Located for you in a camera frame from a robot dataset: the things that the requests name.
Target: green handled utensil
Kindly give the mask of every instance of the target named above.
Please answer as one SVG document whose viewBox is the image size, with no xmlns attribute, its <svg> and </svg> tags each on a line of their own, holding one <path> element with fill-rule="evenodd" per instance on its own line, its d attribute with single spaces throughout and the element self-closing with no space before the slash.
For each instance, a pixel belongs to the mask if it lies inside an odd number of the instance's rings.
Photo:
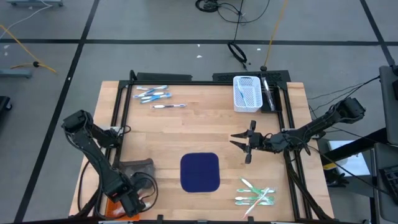
<svg viewBox="0 0 398 224">
<path fill-rule="evenodd" d="M 259 197 L 236 197 L 235 200 L 258 200 Z M 274 200 L 274 197 L 264 197 L 263 200 Z"/>
<path fill-rule="evenodd" d="M 235 205 L 253 205 L 254 202 L 236 201 Z M 274 205 L 274 202 L 259 202 L 257 205 Z"/>
<path fill-rule="evenodd" d="M 259 189 L 257 189 L 257 188 L 255 188 L 255 187 L 253 187 L 253 185 L 251 185 L 251 184 L 249 183 L 249 181 L 247 181 L 247 180 L 244 179 L 243 177 L 240 177 L 240 179 L 241 179 L 241 181 L 242 181 L 246 186 L 248 186 L 248 187 L 250 188 L 250 191 L 252 191 L 252 192 L 254 192 L 254 193 L 258 194 L 258 195 L 262 195 L 262 191 L 259 190 Z"/>
<path fill-rule="evenodd" d="M 244 192 L 252 192 L 252 190 L 250 189 L 236 189 L 237 192 L 239 193 L 244 193 Z M 275 193 L 275 190 L 269 190 L 268 193 Z"/>
</svg>

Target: orange object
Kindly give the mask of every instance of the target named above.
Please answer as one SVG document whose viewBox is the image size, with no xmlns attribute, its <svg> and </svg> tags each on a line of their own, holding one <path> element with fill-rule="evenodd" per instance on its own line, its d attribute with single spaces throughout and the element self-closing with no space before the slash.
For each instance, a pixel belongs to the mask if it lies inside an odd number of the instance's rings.
<svg viewBox="0 0 398 224">
<path fill-rule="evenodd" d="M 106 199 L 106 208 L 105 208 L 105 216 L 106 217 L 118 217 L 124 213 L 122 208 L 122 204 L 120 202 L 113 203 L 108 198 Z M 118 218 L 116 220 L 126 220 L 126 221 L 139 221 L 139 214 L 134 215 L 133 217 L 124 216 L 122 218 Z"/>
</svg>

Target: yellow cable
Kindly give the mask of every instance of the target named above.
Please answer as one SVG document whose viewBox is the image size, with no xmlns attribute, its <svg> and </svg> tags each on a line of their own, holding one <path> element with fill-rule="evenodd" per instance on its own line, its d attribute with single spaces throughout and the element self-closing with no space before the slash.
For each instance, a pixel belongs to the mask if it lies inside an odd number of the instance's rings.
<svg viewBox="0 0 398 224">
<path fill-rule="evenodd" d="M 28 65 L 32 65 L 32 64 L 31 63 L 25 63 L 25 64 L 22 64 L 22 65 L 15 65 L 15 66 L 12 66 L 10 69 L 25 67 L 25 66 L 28 66 Z"/>
<path fill-rule="evenodd" d="M 0 25 L 0 27 L 4 29 L 4 31 L 6 31 L 8 35 L 10 35 L 30 56 L 32 56 L 36 61 L 40 62 L 40 60 L 35 55 L 33 55 L 28 49 L 26 49 L 26 47 L 16 37 L 14 37 L 14 35 L 10 33 L 3 25 Z"/>
<path fill-rule="evenodd" d="M 44 68 L 50 70 L 53 73 L 57 73 L 57 71 L 55 71 L 55 69 L 49 67 L 48 65 L 43 64 L 43 62 L 41 62 L 35 55 L 33 55 L 28 49 L 26 49 L 26 47 L 11 32 L 9 32 L 8 29 L 6 29 L 3 25 L 0 25 L 0 27 L 2 29 L 4 29 L 4 31 L 6 31 L 8 33 L 8 35 L 10 35 L 30 56 L 32 56 L 39 63 L 39 66 L 44 67 Z M 22 65 L 16 65 L 16 66 L 11 67 L 11 69 L 23 67 L 23 66 L 26 66 L 26 65 L 33 65 L 33 64 L 25 63 L 25 64 L 22 64 Z"/>
<path fill-rule="evenodd" d="M 21 67 L 26 67 L 26 66 L 33 66 L 33 63 L 24 63 L 22 65 L 15 65 L 15 66 L 12 66 L 10 69 L 21 68 Z M 53 69 L 52 67 L 49 67 L 48 65 L 45 65 L 43 63 L 38 63 L 38 66 L 46 68 L 46 69 L 50 70 L 51 72 L 58 74 L 57 71 L 55 71 L 55 69 Z"/>
<path fill-rule="evenodd" d="M 287 2 L 288 2 L 288 1 L 289 1 L 289 0 L 285 0 L 285 1 L 284 1 L 284 5 L 282 6 L 282 10 L 281 10 L 280 13 L 279 13 L 278 21 L 276 21 L 275 28 L 274 28 L 274 32 L 272 33 L 271 40 L 269 41 L 268 51 L 267 51 L 267 57 L 266 57 L 266 61 L 264 62 L 264 66 L 267 66 L 267 61 L 268 61 L 268 58 L 269 58 L 269 53 L 271 52 L 272 40 L 274 40 L 274 36 L 275 36 L 275 34 L 276 34 L 276 31 L 278 30 L 279 22 L 282 20 L 282 17 L 284 16 L 284 11 L 285 11 L 285 8 L 286 8 L 286 6 L 287 6 Z"/>
<path fill-rule="evenodd" d="M 41 67 L 44 67 L 44 68 L 46 68 L 46 69 L 50 70 L 51 72 L 53 72 L 53 73 L 56 73 L 56 74 L 57 74 L 57 71 L 55 71 L 55 69 L 53 69 L 53 68 L 49 67 L 48 65 L 45 65 L 45 64 L 43 64 L 43 63 L 39 63 L 39 66 L 41 66 Z"/>
</svg>

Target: cable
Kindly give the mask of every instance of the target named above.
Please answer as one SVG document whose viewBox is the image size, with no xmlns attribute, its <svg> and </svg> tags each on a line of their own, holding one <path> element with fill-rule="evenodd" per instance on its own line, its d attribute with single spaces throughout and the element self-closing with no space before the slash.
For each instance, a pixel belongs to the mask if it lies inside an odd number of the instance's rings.
<svg viewBox="0 0 398 224">
<path fill-rule="evenodd" d="M 87 161 L 85 166 L 83 167 L 83 170 L 81 171 L 81 174 L 80 174 L 79 188 L 77 191 L 77 209 L 79 210 L 79 212 L 81 212 L 80 198 L 81 198 L 81 186 L 83 185 L 83 175 L 86 171 L 86 168 L 88 167 L 88 164 L 89 164 L 89 162 Z"/>
<path fill-rule="evenodd" d="M 0 25 L 0 28 L 2 28 L 5 32 L 7 32 L 30 56 L 32 56 L 33 59 L 35 59 L 36 61 L 33 62 L 33 66 L 34 67 L 44 67 L 48 70 L 50 70 L 51 72 L 57 74 L 57 71 L 51 67 L 49 67 L 48 65 L 45 65 L 43 62 L 41 62 L 35 55 L 33 55 L 11 32 L 9 32 L 3 25 Z M 28 63 L 22 64 L 22 65 L 16 65 L 11 67 L 11 69 L 13 68 L 19 68 L 19 67 L 23 67 L 26 65 L 31 65 Z"/>
<path fill-rule="evenodd" d="M 241 1 L 241 7 L 239 8 L 239 11 L 238 11 L 238 22 L 240 21 L 240 18 L 241 18 L 242 6 L 243 6 L 243 0 Z M 248 58 L 246 57 L 246 54 L 244 54 L 243 50 L 238 45 L 235 44 L 236 35 L 238 34 L 238 27 L 239 27 L 239 23 L 236 24 L 234 40 L 232 42 L 229 42 L 227 44 L 227 46 L 228 46 L 229 51 L 232 53 L 232 55 L 234 55 L 234 58 L 237 61 L 241 62 L 243 68 L 245 70 L 247 70 L 246 62 L 248 61 Z M 234 47 L 239 52 L 240 56 L 234 51 L 234 49 L 232 47 Z"/>
<path fill-rule="evenodd" d="M 154 190 L 156 190 L 156 198 L 155 198 L 154 202 L 152 203 L 152 205 L 150 205 L 148 208 L 146 208 L 146 209 L 144 209 L 144 210 L 142 211 L 142 212 L 146 212 L 146 211 L 150 210 L 150 209 L 156 204 L 157 197 L 159 196 L 159 188 L 158 188 L 157 182 L 156 182 L 156 180 L 153 178 L 153 176 L 151 176 L 151 175 L 149 175 L 149 174 L 147 174 L 147 173 L 144 173 L 144 172 L 136 172 L 136 174 L 141 174 L 141 175 L 146 175 L 146 176 L 148 176 L 149 179 L 152 179 L 152 180 L 153 180 L 153 184 L 155 184 L 155 185 L 153 185 L 153 187 L 154 187 Z M 147 198 L 147 197 L 150 197 L 150 196 L 152 196 L 152 195 L 153 195 L 153 194 L 148 195 L 148 196 L 145 196 L 145 197 L 143 197 L 142 199 Z"/>
<path fill-rule="evenodd" d="M 353 85 L 353 86 L 349 86 L 349 87 L 346 87 L 346 88 L 344 88 L 344 89 L 342 89 L 342 90 L 333 91 L 333 92 L 331 92 L 331 93 L 322 94 L 322 95 L 319 95 L 319 96 L 316 96 L 316 97 L 313 97 L 313 98 L 307 98 L 307 100 L 315 100 L 315 99 L 321 98 L 321 97 L 323 97 L 323 96 L 328 96 L 328 95 L 331 95 L 331 94 L 334 94 L 334 93 L 338 93 L 338 92 L 347 90 L 347 89 L 349 89 L 349 88 L 357 87 L 357 86 L 359 86 L 359 85 L 362 85 L 363 83 L 359 83 L 359 84 L 356 84 L 356 85 Z"/>
<path fill-rule="evenodd" d="M 202 1 L 205 2 L 205 5 L 203 7 L 200 7 L 200 3 Z M 197 0 L 195 2 L 195 6 L 202 12 L 215 12 L 218 9 L 217 0 Z"/>
<path fill-rule="evenodd" d="M 336 130 L 336 131 L 325 131 L 326 133 L 334 133 L 334 132 L 338 132 L 340 130 Z"/>
<path fill-rule="evenodd" d="M 238 22 L 237 22 L 237 21 L 230 21 L 230 20 L 225 19 L 225 17 L 223 17 L 223 16 L 221 15 L 221 13 L 220 13 L 220 8 L 221 8 L 222 5 L 227 4 L 227 5 L 230 5 L 230 6 L 234 7 L 233 5 L 231 5 L 231 4 L 229 4 L 229 3 L 221 3 L 221 4 L 219 5 L 219 8 L 217 9 L 217 12 L 218 12 L 218 14 L 220 15 L 220 17 L 221 17 L 223 20 L 225 20 L 226 22 L 232 22 L 232 23 L 237 23 L 237 24 L 246 25 L 246 24 L 248 24 L 248 23 L 250 23 L 250 22 L 254 22 L 254 21 L 259 20 L 259 19 L 264 15 L 264 13 L 266 13 L 266 11 L 267 11 L 267 9 L 268 9 L 269 2 L 270 2 L 270 0 L 268 0 L 268 3 L 267 3 L 267 5 L 266 5 L 266 8 L 263 10 L 263 12 L 260 14 L 259 17 L 255 18 L 255 19 L 253 19 L 253 20 L 250 20 L 250 21 L 245 21 L 245 22 L 241 22 L 241 21 L 238 21 Z"/>
<path fill-rule="evenodd" d="M 55 71 L 53 68 L 51 68 L 51 67 L 49 67 L 48 65 L 45 65 L 45 64 L 43 64 L 43 63 L 39 63 L 39 62 L 24 63 L 24 64 L 21 64 L 21 65 L 15 65 L 15 66 L 12 66 L 10 69 L 22 68 L 22 67 L 28 67 L 28 66 L 33 66 L 33 67 L 35 67 L 35 68 L 44 67 L 44 68 L 50 70 L 50 71 L 53 72 L 53 73 L 57 73 L 57 71 Z"/>
<path fill-rule="evenodd" d="M 269 58 L 269 54 L 270 54 L 270 52 L 271 52 L 272 41 L 274 40 L 276 31 L 278 30 L 279 22 L 282 20 L 282 17 L 283 17 L 283 15 L 284 15 L 284 11 L 285 11 L 285 8 L 286 8 L 286 6 L 287 6 L 288 1 L 289 1 L 289 0 L 285 0 L 285 1 L 284 1 L 284 5 L 282 6 L 282 10 L 280 10 L 279 18 L 278 18 L 278 20 L 276 21 L 274 31 L 273 31 L 273 33 L 272 33 L 272 35 L 271 35 L 271 40 L 269 41 L 268 50 L 267 50 L 266 61 L 264 62 L 264 66 L 265 66 L 265 67 L 267 66 L 267 61 L 268 61 L 268 58 Z"/>
<path fill-rule="evenodd" d="M 238 12 L 238 22 L 236 23 L 235 36 L 234 36 L 233 42 L 235 42 L 236 34 L 238 34 L 238 27 L 239 27 L 239 21 L 241 20 L 242 7 L 243 7 L 243 0 L 241 1 L 241 7 L 239 8 L 239 12 Z"/>
<path fill-rule="evenodd" d="M 372 78 L 371 80 L 369 80 L 369 81 L 363 83 L 362 85 L 360 85 L 359 87 L 355 88 L 355 90 L 352 91 L 348 96 L 346 96 L 345 99 L 347 99 L 349 96 L 351 96 L 353 93 L 355 93 L 355 91 L 357 91 L 358 89 L 360 89 L 362 86 L 365 86 L 366 84 L 372 82 L 373 80 L 377 80 L 378 78 L 380 78 L 380 75 L 379 75 L 378 77 L 376 77 L 376 78 Z"/>
<path fill-rule="evenodd" d="M 391 195 L 389 192 L 386 192 L 385 190 L 382 190 L 382 189 L 380 189 L 380 188 L 374 186 L 373 184 L 370 184 L 370 183 L 367 182 L 366 180 L 364 180 L 364 179 L 358 177 L 357 175 L 354 175 L 353 173 L 351 173 L 350 171 L 346 170 L 344 167 L 342 167 L 341 165 L 339 165 L 337 162 L 331 160 L 329 157 L 327 157 L 323 152 L 320 152 L 318 149 L 316 149 L 316 148 L 314 148 L 314 147 L 312 147 L 312 146 L 308 146 L 308 147 L 310 147 L 310 148 L 314 149 L 315 151 L 317 151 L 317 152 L 319 153 L 319 155 L 323 156 L 323 157 L 324 157 L 325 159 L 327 159 L 329 162 L 334 163 L 336 166 L 338 166 L 339 168 L 341 168 L 342 170 L 344 170 L 345 172 L 347 172 L 349 175 L 351 175 L 351 176 L 357 178 L 358 180 L 364 182 L 365 184 L 371 186 L 372 188 L 374 188 L 374 189 L 376 189 L 376 190 L 378 190 L 378 191 L 380 191 L 380 192 L 382 192 L 382 193 L 384 193 L 384 194 L 386 194 L 386 195 L 392 197 L 392 195 Z"/>
<path fill-rule="evenodd" d="M 228 8 L 228 7 L 225 7 L 225 6 L 220 6 L 220 8 L 223 8 L 223 9 L 227 9 L 227 10 L 229 10 L 229 11 L 231 11 L 231 12 L 233 12 L 233 13 L 235 13 L 236 15 L 239 15 L 239 10 L 237 10 L 236 8 L 236 11 L 234 11 L 233 9 L 230 9 L 230 8 Z M 242 22 L 239 22 L 239 24 L 241 25 L 241 26 L 246 26 L 246 23 L 247 23 L 247 19 L 245 18 L 245 13 L 241 13 L 241 17 L 242 17 L 242 19 L 241 19 L 241 21 Z"/>
<path fill-rule="evenodd" d="M 315 108 L 315 110 L 313 110 L 313 112 L 315 112 L 317 109 L 319 109 L 319 108 L 321 108 L 321 107 L 323 107 L 323 106 L 329 105 L 331 102 L 337 100 L 338 98 L 340 98 L 340 97 L 342 97 L 342 96 L 344 96 L 344 95 L 346 95 L 346 94 L 348 94 L 348 95 L 345 97 L 345 99 L 347 99 L 349 96 L 351 96 L 355 91 L 357 91 L 358 89 L 360 89 L 362 86 L 365 86 L 366 84 L 368 84 L 368 83 L 370 83 L 370 82 L 372 82 L 372 81 L 374 81 L 374 80 L 377 80 L 378 78 L 380 78 L 380 76 L 375 77 L 375 78 L 372 78 L 371 80 L 362 83 L 360 86 L 358 86 L 358 87 L 356 87 L 356 88 L 353 88 L 352 90 L 347 91 L 346 93 L 343 93 L 343 94 L 341 94 L 341 95 L 339 95 L 339 96 L 333 98 L 333 99 L 330 100 L 329 102 L 324 103 L 324 104 L 318 106 L 317 108 Z"/>
<path fill-rule="evenodd" d="M 35 11 L 33 14 L 31 14 L 31 15 L 28 16 L 28 17 L 26 17 L 25 19 L 21 19 L 20 21 L 17 21 L 17 22 L 15 22 L 15 23 L 9 25 L 8 28 L 0 35 L 0 40 L 1 40 L 1 38 L 4 36 L 4 34 L 6 34 L 6 32 L 7 32 L 9 29 L 11 29 L 13 26 L 17 25 L 17 24 L 20 23 L 20 22 L 24 22 L 24 21 L 27 20 L 27 19 L 30 19 L 32 16 L 36 15 L 36 14 L 39 13 L 40 11 L 43 11 L 43 10 L 45 10 L 45 9 L 48 9 L 48 8 L 52 7 L 52 5 L 49 5 L 49 4 L 45 3 L 45 2 L 43 2 L 43 0 L 40 0 L 40 1 L 41 1 L 44 5 L 46 5 L 46 7 L 43 7 L 43 8 L 41 8 L 41 9 Z"/>
</svg>

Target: wire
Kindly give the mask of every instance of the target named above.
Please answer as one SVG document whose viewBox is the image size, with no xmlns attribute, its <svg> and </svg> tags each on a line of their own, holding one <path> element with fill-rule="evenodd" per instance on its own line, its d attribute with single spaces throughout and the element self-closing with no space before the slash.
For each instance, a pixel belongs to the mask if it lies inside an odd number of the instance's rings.
<svg viewBox="0 0 398 224">
<path fill-rule="evenodd" d="M 0 28 L 2 28 L 6 33 L 8 33 L 30 56 L 32 56 L 33 59 L 35 59 L 36 61 L 33 62 L 33 64 L 22 64 L 22 65 L 16 65 L 11 67 L 11 69 L 13 68 L 19 68 L 19 67 L 24 67 L 26 65 L 33 65 L 34 67 L 36 67 L 35 65 L 37 65 L 38 67 L 44 67 L 48 70 L 50 70 L 53 73 L 57 74 L 57 71 L 51 67 L 49 67 L 48 65 L 45 65 L 43 62 L 41 62 L 35 55 L 33 55 L 8 29 L 6 29 L 3 25 L 0 25 Z"/>
<path fill-rule="evenodd" d="M 346 96 L 345 99 L 347 99 L 349 96 L 351 96 L 353 93 L 355 93 L 355 91 L 357 91 L 358 89 L 360 89 L 362 86 L 365 86 L 366 84 L 372 82 L 373 80 L 377 80 L 378 78 L 380 78 L 380 75 L 379 75 L 378 77 L 376 77 L 376 78 L 372 78 L 371 80 L 369 80 L 369 81 L 363 83 L 362 85 L 360 85 L 359 87 L 355 88 L 355 90 L 352 91 L 348 96 Z"/>
<path fill-rule="evenodd" d="M 334 163 L 336 166 L 338 166 L 339 168 L 341 168 L 342 170 L 344 170 L 345 172 L 347 172 L 349 175 L 351 175 L 351 176 L 357 178 L 358 180 L 364 182 L 365 184 L 371 186 L 372 188 L 374 188 L 374 189 L 376 189 L 376 190 L 378 190 L 378 191 L 380 191 L 380 192 L 382 192 L 382 193 L 384 193 L 384 194 L 386 194 L 386 195 L 392 197 L 392 195 L 391 195 L 389 192 L 386 192 L 385 190 L 382 190 L 382 189 L 380 189 L 380 188 L 374 186 L 373 184 L 370 184 L 370 183 L 367 182 L 366 180 L 364 180 L 364 179 L 358 177 L 357 175 L 354 175 L 353 173 L 351 173 L 350 171 L 346 170 L 344 167 L 342 167 L 341 165 L 339 165 L 337 162 L 331 160 L 329 157 L 327 157 L 323 152 L 320 152 L 318 149 L 316 149 L 316 148 L 314 148 L 314 147 L 312 147 L 312 146 L 308 146 L 308 147 L 310 147 L 310 148 L 312 148 L 313 150 L 317 151 L 317 152 L 319 153 L 319 155 L 323 156 L 323 157 L 324 157 L 325 159 L 327 159 L 329 162 Z"/>
<path fill-rule="evenodd" d="M 368 183 L 367 181 L 365 181 L 364 179 L 358 177 L 357 175 L 354 175 L 354 174 L 351 173 L 350 171 L 346 170 L 344 167 L 342 167 L 342 166 L 340 166 L 339 164 L 337 164 L 336 161 L 331 160 L 331 159 L 330 159 L 328 156 L 326 156 L 323 152 L 320 152 L 317 148 L 312 147 L 312 146 L 309 146 L 306 142 L 304 142 L 303 139 L 300 139 L 300 138 L 298 138 L 298 137 L 296 137 L 296 136 L 289 136 L 289 137 L 290 137 L 290 138 L 298 139 L 298 140 L 303 144 L 304 148 L 306 148 L 306 147 L 312 148 L 313 150 L 317 151 L 317 152 L 319 153 L 319 155 L 323 156 L 323 157 L 324 157 L 325 159 L 327 159 L 329 162 L 334 163 L 336 166 L 338 166 L 338 167 L 340 167 L 341 169 L 343 169 L 343 170 L 344 170 L 345 172 L 347 172 L 349 175 L 351 175 L 351 176 L 357 178 L 358 180 L 364 182 L 365 184 L 371 186 L 372 188 L 374 188 L 374 189 L 376 189 L 376 190 L 379 190 L 380 192 L 385 193 L 386 195 L 388 195 L 388 196 L 391 197 L 391 194 L 390 194 L 390 193 L 386 192 L 385 190 L 379 189 L 378 187 L 374 186 L 373 184 Z"/>
<path fill-rule="evenodd" d="M 264 13 L 266 13 L 270 1 L 271 1 L 271 0 L 268 0 L 267 6 L 266 6 L 266 8 L 263 10 L 263 12 L 260 14 L 260 16 L 257 17 L 257 18 L 255 18 L 255 19 L 253 19 L 253 20 L 250 20 L 250 21 L 241 22 L 241 21 L 239 21 L 239 20 L 238 20 L 238 21 L 230 21 L 230 20 L 225 19 L 225 17 L 223 17 L 223 16 L 221 15 L 221 13 L 220 13 L 220 8 L 221 8 L 222 5 L 224 5 L 224 4 L 230 5 L 230 6 L 234 7 L 233 5 L 231 5 L 231 4 L 229 4 L 229 3 L 221 3 L 221 4 L 219 5 L 219 8 L 217 9 L 217 12 L 218 12 L 218 14 L 220 15 L 220 17 L 221 17 L 223 20 L 227 21 L 227 22 L 232 22 L 232 23 L 237 23 L 237 24 L 246 25 L 246 24 L 248 24 L 248 23 L 250 23 L 250 22 L 254 22 L 254 21 L 259 20 L 259 19 L 264 15 Z M 235 8 L 235 10 L 237 11 L 238 14 L 242 15 L 242 12 L 241 12 L 241 11 L 239 11 L 236 7 L 234 7 L 234 8 Z"/>
<path fill-rule="evenodd" d="M 25 19 L 21 19 L 20 21 L 17 21 L 17 22 L 15 22 L 15 23 L 9 25 L 8 28 L 1 34 L 0 40 L 1 40 L 1 38 L 4 36 L 4 34 L 6 34 L 6 32 L 7 32 L 9 29 L 11 29 L 13 26 L 17 25 L 17 24 L 20 23 L 20 22 L 24 22 L 24 21 L 27 20 L 27 19 L 30 19 L 31 17 L 33 17 L 34 15 L 36 15 L 37 13 L 39 13 L 40 11 L 43 11 L 43 10 L 45 10 L 45 9 L 48 9 L 48 8 L 52 7 L 52 5 L 43 2 L 43 0 L 40 0 L 40 1 L 41 1 L 44 5 L 46 5 L 46 7 L 43 7 L 43 8 L 41 8 L 41 9 L 35 11 L 33 14 L 31 14 L 31 15 L 28 16 L 28 17 L 26 17 Z"/>
<path fill-rule="evenodd" d="M 319 96 L 316 96 L 316 97 L 313 97 L 313 98 L 307 98 L 307 100 L 315 100 L 315 99 L 321 98 L 321 97 L 323 97 L 323 96 L 328 96 L 328 95 L 331 95 L 331 94 L 334 94 L 334 93 L 338 93 L 338 92 L 347 90 L 347 89 L 349 89 L 349 88 L 357 87 L 357 86 L 359 86 L 359 85 L 362 85 L 363 83 L 359 83 L 359 84 L 356 84 L 356 85 L 353 85 L 353 86 L 349 86 L 349 87 L 346 87 L 346 88 L 344 88 L 344 89 L 342 89 L 342 90 L 333 91 L 333 92 L 331 92 L 331 93 L 322 94 L 322 95 L 319 95 Z"/>
<path fill-rule="evenodd" d="M 128 130 L 128 131 L 125 131 L 125 132 L 123 132 L 123 133 L 122 133 L 122 135 L 125 135 L 125 134 L 127 134 L 127 133 L 129 133 L 129 132 L 131 131 L 131 127 L 130 127 L 130 126 L 128 126 L 128 125 L 125 125 L 125 126 L 124 126 L 124 128 L 129 128 L 129 130 Z"/>
<path fill-rule="evenodd" d="M 284 5 L 282 6 L 282 10 L 280 10 L 279 18 L 278 18 L 278 20 L 276 21 L 274 31 L 273 31 L 273 33 L 272 33 L 272 35 L 271 35 L 271 40 L 269 41 L 268 50 L 267 50 L 267 57 L 266 57 L 266 61 L 264 62 L 264 66 L 267 66 L 267 61 L 268 61 L 268 58 L 269 58 L 269 54 L 270 54 L 270 52 L 271 52 L 272 41 L 274 40 L 276 31 L 278 30 L 279 22 L 282 20 L 282 17 L 283 17 L 283 15 L 284 15 L 284 11 L 285 11 L 285 8 L 286 8 L 286 6 L 287 6 L 288 1 L 289 1 L 289 0 L 285 0 L 285 1 L 284 1 Z"/>
<path fill-rule="evenodd" d="M 358 89 L 360 89 L 362 86 L 365 86 L 366 84 L 368 84 L 368 83 L 370 83 L 370 82 L 372 82 L 372 81 L 374 81 L 374 80 L 377 80 L 378 78 L 380 78 L 380 76 L 375 77 L 375 78 L 372 78 L 371 80 L 362 83 L 360 86 L 358 86 L 358 87 L 356 87 L 356 88 L 353 88 L 352 90 L 347 91 L 346 93 L 343 93 L 343 94 L 341 94 L 341 95 L 339 95 L 339 96 L 333 98 L 333 99 L 330 100 L 329 102 L 324 103 L 324 104 L 318 106 L 317 108 L 315 108 L 315 110 L 313 110 L 313 112 L 315 112 L 317 109 L 319 109 L 319 108 L 321 108 L 321 107 L 323 107 L 323 106 L 329 105 L 331 102 L 337 100 L 338 98 L 340 98 L 340 97 L 342 97 L 342 96 L 344 96 L 344 95 L 346 95 L 346 94 L 348 94 L 348 95 L 345 97 L 345 99 L 347 99 L 349 96 L 351 96 L 354 92 L 356 92 L 356 91 L 357 91 Z"/>
<path fill-rule="evenodd" d="M 156 197 L 155 197 L 154 202 L 153 202 L 148 208 L 146 208 L 146 209 L 144 209 L 144 210 L 142 211 L 142 212 L 146 212 L 146 211 L 150 210 L 150 209 L 156 204 L 157 198 L 158 198 L 158 196 L 159 196 L 159 188 L 158 188 L 157 182 L 156 182 L 156 180 L 153 178 L 153 176 L 151 176 L 151 175 L 149 175 L 149 174 L 147 174 L 147 173 L 144 173 L 144 172 L 136 172 L 136 174 L 141 174 L 141 175 L 146 175 L 146 176 L 148 176 L 149 179 L 152 179 L 152 180 L 153 180 L 153 184 L 155 184 L 155 185 L 152 185 L 152 186 L 154 187 L 154 190 L 156 191 Z M 148 196 L 143 197 L 142 199 L 147 198 L 147 197 L 150 197 L 150 196 L 152 196 L 152 195 L 153 195 L 153 193 L 152 193 L 151 195 L 148 195 Z"/>
<path fill-rule="evenodd" d="M 15 66 L 12 66 L 10 69 L 22 68 L 22 67 L 28 67 L 28 66 L 33 66 L 33 67 L 36 67 L 36 68 L 37 67 L 44 67 L 44 68 L 50 70 L 53 73 L 57 73 L 57 71 L 55 71 L 53 68 L 51 68 L 48 65 L 45 65 L 43 63 L 39 63 L 39 62 L 24 63 L 24 64 L 21 64 L 21 65 L 15 65 Z"/>
<path fill-rule="evenodd" d="M 338 132 L 340 130 L 336 130 L 336 131 L 325 131 L 326 133 L 334 133 L 334 132 Z"/>
<path fill-rule="evenodd" d="M 88 167 L 88 164 L 89 164 L 89 162 L 87 161 L 85 166 L 83 167 L 83 170 L 81 171 L 81 174 L 80 174 L 79 189 L 77 192 L 77 209 L 79 210 L 79 212 L 81 212 L 80 197 L 81 197 L 81 187 L 83 185 L 83 175 L 86 171 L 86 168 Z"/>
<path fill-rule="evenodd" d="M 241 20 L 241 14 L 242 14 L 242 6 L 243 6 L 243 0 L 241 1 L 241 7 L 239 8 L 239 12 L 238 12 L 238 22 L 236 23 L 235 36 L 234 36 L 233 42 L 235 42 L 236 34 L 238 34 L 239 21 Z"/>
</svg>

